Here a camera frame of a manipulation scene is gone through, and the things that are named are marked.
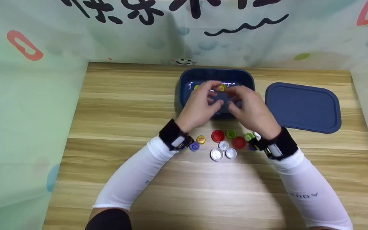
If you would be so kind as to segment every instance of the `bottle cap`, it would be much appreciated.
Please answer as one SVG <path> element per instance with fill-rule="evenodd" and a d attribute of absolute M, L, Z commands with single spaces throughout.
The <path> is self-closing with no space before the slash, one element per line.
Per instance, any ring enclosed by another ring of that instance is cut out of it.
<path fill-rule="evenodd" d="M 225 156 L 228 159 L 234 159 L 236 157 L 236 150 L 233 148 L 229 148 L 225 151 Z"/>
<path fill-rule="evenodd" d="M 226 136 L 229 138 L 229 139 L 232 139 L 234 137 L 236 137 L 236 132 L 235 130 L 233 130 L 232 128 L 231 129 L 228 129 L 226 131 Z"/>
<path fill-rule="evenodd" d="M 203 135 L 199 135 L 199 136 L 197 137 L 197 142 L 198 142 L 199 144 L 203 144 L 203 143 L 205 143 L 205 137 L 204 137 Z"/>
<path fill-rule="evenodd" d="M 253 145 L 251 145 L 251 144 L 248 144 L 248 147 L 249 147 L 249 149 L 250 150 L 252 150 L 252 151 L 257 151 L 258 149 L 257 148 L 255 148 Z"/>
<path fill-rule="evenodd" d="M 226 89 L 226 86 L 224 84 L 219 85 L 219 91 L 224 92 Z"/>
<path fill-rule="evenodd" d="M 190 150 L 195 152 L 200 149 L 200 144 L 198 142 L 193 142 L 190 144 Z"/>
<path fill-rule="evenodd" d="M 243 137 L 235 137 L 232 141 L 232 145 L 236 149 L 242 149 L 247 144 L 247 141 Z"/>
<path fill-rule="evenodd" d="M 228 148 L 229 148 L 229 143 L 226 142 L 226 141 L 221 141 L 219 144 L 218 144 L 218 147 L 223 150 L 223 151 L 226 151 Z"/>
<path fill-rule="evenodd" d="M 225 138 L 224 131 L 222 131 L 222 130 L 215 130 L 215 131 L 213 131 L 212 134 L 211 134 L 211 138 L 216 143 L 220 143 Z"/>
<path fill-rule="evenodd" d="M 220 161 L 224 158 L 224 152 L 220 149 L 213 149 L 210 152 L 210 157 L 212 160 Z"/>
<path fill-rule="evenodd" d="M 252 140 L 253 138 L 254 138 L 255 136 L 254 136 L 254 134 L 251 134 L 251 133 L 246 133 L 245 135 L 244 135 L 244 138 L 245 138 L 245 140 L 248 142 L 248 141 L 250 141 L 250 140 Z"/>

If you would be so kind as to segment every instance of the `wrist strap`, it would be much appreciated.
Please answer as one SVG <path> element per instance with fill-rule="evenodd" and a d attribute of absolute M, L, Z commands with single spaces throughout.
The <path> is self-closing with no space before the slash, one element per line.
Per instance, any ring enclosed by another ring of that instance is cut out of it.
<path fill-rule="evenodd" d="M 159 137 L 170 150 L 180 150 L 194 142 L 192 137 L 181 131 L 173 119 L 160 130 Z"/>
<path fill-rule="evenodd" d="M 280 134 L 272 140 L 255 136 L 249 143 L 257 149 L 264 151 L 271 160 L 282 160 L 298 151 L 298 145 L 285 127 L 282 127 Z"/>

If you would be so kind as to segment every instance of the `blue lid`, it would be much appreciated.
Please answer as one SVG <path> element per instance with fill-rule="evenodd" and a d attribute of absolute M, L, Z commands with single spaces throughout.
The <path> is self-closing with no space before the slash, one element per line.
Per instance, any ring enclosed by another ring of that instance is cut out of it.
<path fill-rule="evenodd" d="M 200 149 L 200 144 L 196 141 L 194 143 L 190 144 L 190 150 L 195 152 Z"/>
<path fill-rule="evenodd" d="M 266 89 L 265 103 L 281 126 L 324 134 L 341 126 L 339 99 L 327 89 L 277 82 Z"/>

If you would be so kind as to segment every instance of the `hand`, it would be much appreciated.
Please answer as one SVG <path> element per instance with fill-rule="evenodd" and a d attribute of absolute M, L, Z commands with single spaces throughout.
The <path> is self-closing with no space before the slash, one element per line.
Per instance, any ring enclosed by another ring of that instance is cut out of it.
<path fill-rule="evenodd" d="M 262 138 L 272 140 L 280 134 L 280 126 L 265 105 L 259 93 L 245 87 L 234 86 L 225 90 L 227 97 L 234 97 L 228 103 L 228 110 L 247 129 L 257 132 Z M 234 103 L 242 101 L 239 109 Z"/>
<path fill-rule="evenodd" d="M 208 104 L 214 102 L 209 96 L 215 97 L 218 95 L 210 89 L 218 91 L 220 84 L 222 82 L 209 80 L 191 92 L 184 109 L 175 120 L 175 123 L 183 132 L 189 133 L 193 128 L 205 124 L 221 108 L 224 103 L 222 100 L 217 100 L 213 105 Z"/>

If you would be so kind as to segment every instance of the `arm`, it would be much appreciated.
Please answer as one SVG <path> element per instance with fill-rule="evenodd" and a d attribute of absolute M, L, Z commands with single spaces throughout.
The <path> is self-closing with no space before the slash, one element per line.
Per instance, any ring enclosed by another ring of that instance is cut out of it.
<path fill-rule="evenodd" d="M 211 106 L 209 105 L 213 102 L 210 97 L 217 96 L 210 89 L 216 90 L 220 84 L 220 81 L 210 80 L 201 84 L 198 89 L 193 90 L 186 106 L 175 121 L 175 124 L 183 133 L 187 134 L 193 128 L 203 125 L 221 108 L 224 103 L 222 100 L 216 101 Z M 130 220 L 127 216 L 131 205 L 162 166 L 178 152 L 170 150 L 169 144 L 177 147 L 180 143 L 164 143 L 159 136 L 152 138 L 145 147 L 114 172 L 98 195 L 95 205 L 93 205 L 86 229 L 104 230 L 111 229 L 111 227 L 114 229 L 114 224 L 126 225 L 126 227 L 119 229 L 131 229 Z M 114 218 L 114 216 L 108 214 L 110 212 L 108 210 L 114 209 L 124 211 L 124 213 L 118 212 L 118 215 L 123 215 L 122 219 L 119 220 L 118 217 Z M 103 217 L 102 214 L 102 217 L 99 217 L 98 214 L 105 211 L 109 217 Z"/>
<path fill-rule="evenodd" d="M 233 102 L 229 111 L 240 123 L 261 135 L 270 153 L 270 163 L 275 166 L 289 197 L 299 209 L 309 230 L 352 230 L 349 215 L 326 179 L 305 158 L 302 151 L 281 128 L 266 107 L 259 93 L 243 86 L 226 90 L 235 102 L 242 101 L 242 109 Z"/>

